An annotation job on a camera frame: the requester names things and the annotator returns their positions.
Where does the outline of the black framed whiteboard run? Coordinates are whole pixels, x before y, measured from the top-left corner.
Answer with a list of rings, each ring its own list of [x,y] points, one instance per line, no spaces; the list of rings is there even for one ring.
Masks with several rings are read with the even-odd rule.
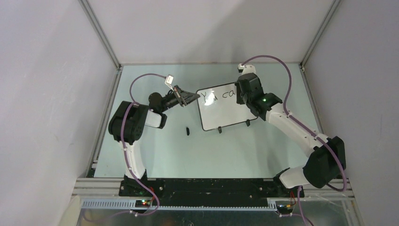
[[[204,131],[221,129],[257,119],[246,105],[236,103],[237,91],[233,82],[196,91],[201,126]]]

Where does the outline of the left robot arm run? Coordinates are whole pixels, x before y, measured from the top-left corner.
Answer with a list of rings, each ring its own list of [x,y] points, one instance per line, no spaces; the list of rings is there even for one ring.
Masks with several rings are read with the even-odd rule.
[[[142,179],[146,173],[146,168],[138,142],[142,137],[144,128],[164,128],[167,121],[165,111],[177,105],[185,107],[199,98],[199,94],[185,91],[175,85],[164,96],[158,92],[150,94],[148,105],[128,101],[120,103],[109,122],[108,131],[113,139],[119,143],[124,153],[125,175],[131,179],[136,178],[131,183],[130,189],[137,196],[143,196],[149,190],[148,182]]]

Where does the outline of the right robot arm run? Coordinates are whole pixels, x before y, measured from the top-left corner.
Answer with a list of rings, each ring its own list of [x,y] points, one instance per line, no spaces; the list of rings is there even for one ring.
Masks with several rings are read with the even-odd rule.
[[[285,197],[294,187],[310,184],[316,188],[328,186],[346,168],[344,142],[338,136],[330,138],[317,133],[284,109],[283,101],[273,93],[264,93],[259,77],[245,73],[235,82],[237,103],[266,121],[302,149],[308,160],[304,166],[285,169],[277,175],[274,192]]]

